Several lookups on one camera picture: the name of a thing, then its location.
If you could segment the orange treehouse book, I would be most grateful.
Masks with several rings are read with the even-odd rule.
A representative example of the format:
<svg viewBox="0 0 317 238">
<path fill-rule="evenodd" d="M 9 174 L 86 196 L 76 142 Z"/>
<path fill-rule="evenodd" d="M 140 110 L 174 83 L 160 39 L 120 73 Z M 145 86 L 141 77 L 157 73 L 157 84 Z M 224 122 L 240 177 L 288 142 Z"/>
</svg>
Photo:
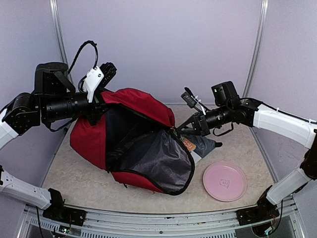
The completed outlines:
<svg viewBox="0 0 317 238">
<path fill-rule="evenodd" d="M 188 138 L 181 135 L 180 139 L 189 152 L 193 152 L 196 149 L 196 145 L 193 142 L 191 142 Z"/>
</svg>

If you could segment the white large book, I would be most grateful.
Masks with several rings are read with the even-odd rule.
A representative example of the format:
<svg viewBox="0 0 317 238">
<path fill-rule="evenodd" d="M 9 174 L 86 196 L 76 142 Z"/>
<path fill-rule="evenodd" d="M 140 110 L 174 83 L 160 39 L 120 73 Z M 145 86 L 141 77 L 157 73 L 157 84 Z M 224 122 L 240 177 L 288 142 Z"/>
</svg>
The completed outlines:
<svg viewBox="0 0 317 238">
<path fill-rule="evenodd" d="M 194 151 L 191 152 L 191 155 L 193 157 L 195 165 L 197 165 L 197 163 L 202 159 L 202 157 Z"/>
</svg>

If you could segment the red student backpack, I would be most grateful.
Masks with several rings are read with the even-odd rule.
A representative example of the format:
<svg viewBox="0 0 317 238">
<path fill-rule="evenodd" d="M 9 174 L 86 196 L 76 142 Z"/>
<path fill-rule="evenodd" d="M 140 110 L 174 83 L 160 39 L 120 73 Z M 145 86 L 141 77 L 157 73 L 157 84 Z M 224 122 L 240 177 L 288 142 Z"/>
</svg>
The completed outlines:
<svg viewBox="0 0 317 238">
<path fill-rule="evenodd" d="M 92 125 L 78 118 L 70 146 L 114 180 L 180 195 L 195 171 L 194 159 L 175 132 L 173 111 L 151 94 L 124 88 L 103 91 L 103 112 Z"/>
</svg>

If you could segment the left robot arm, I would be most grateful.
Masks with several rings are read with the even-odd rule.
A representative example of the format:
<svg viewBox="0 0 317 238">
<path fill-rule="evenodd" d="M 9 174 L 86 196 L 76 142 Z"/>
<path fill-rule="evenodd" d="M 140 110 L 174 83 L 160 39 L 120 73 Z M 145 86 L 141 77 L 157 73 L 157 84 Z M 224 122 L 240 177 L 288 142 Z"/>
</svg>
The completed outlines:
<svg viewBox="0 0 317 238">
<path fill-rule="evenodd" d="M 0 111 L 0 146 L 22 136 L 29 129 L 44 124 L 50 131 L 51 124 L 69 119 L 86 121 L 96 126 L 106 112 L 101 97 L 102 89 L 116 75 L 111 62 L 94 66 L 81 81 L 82 89 L 67 78 L 68 65 L 61 62 L 39 64 L 35 71 L 35 86 L 32 93 L 21 93 Z M 43 189 L 0 170 L 0 191 L 9 196 L 36 206 L 63 221 L 69 216 L 69 209 L 59 191 Z"/>
</svg>

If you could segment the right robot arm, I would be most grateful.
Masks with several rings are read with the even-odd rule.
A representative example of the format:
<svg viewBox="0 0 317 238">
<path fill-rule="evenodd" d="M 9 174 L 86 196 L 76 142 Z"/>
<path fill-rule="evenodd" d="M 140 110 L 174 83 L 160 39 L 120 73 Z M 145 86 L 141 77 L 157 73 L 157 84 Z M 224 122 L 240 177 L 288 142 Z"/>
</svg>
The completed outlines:
<svg viewBox="0 0 317 238">
<path fill-rule="evenodd" d="M 279 204 L 308 182 L 317 179 L 317 123 L 275 109 L 254 98 L 240 98 L 233 82 L 227 81 L 211 88 L 216 109 L 204 105 L 177 129 L 177 134 L 206 136 L 224 124 L 243 124 L 287 137 L 307 148 L 303 162 L 260 197 L 253 215 L 264 220 Z"/>
</svg>

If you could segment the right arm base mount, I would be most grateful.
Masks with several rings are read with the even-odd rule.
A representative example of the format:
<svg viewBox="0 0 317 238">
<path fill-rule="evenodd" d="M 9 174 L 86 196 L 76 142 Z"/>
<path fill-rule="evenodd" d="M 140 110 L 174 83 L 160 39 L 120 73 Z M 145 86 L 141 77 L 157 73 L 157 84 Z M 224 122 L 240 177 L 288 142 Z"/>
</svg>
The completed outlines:
<svg viewBox="0 0 317 238">
<path fill-rule="evenodd" d="M 277 205 L 273 205 L 263 194 L 257 204 L 250 208 L 239 209 L 236 211 L 240 226 L 257 223 L 278 217 L 280 215 Z"/>
</svg>

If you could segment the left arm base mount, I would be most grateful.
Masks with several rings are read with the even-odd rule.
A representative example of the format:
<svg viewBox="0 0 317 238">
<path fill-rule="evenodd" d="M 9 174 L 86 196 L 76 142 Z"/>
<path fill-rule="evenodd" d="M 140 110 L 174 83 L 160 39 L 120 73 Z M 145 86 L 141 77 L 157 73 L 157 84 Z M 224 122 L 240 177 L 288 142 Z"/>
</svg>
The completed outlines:
<svg viewBox="0 0 317 238">
<path fill-rule="evenodd" d="M 69 225 L 83 226 L 86 211 L 65 206 L 61 193 L 55 189 L 49 188 L 50 204 L 47 209 L 43 209 L 43 217 L 67 223 Z"/>
</svg>

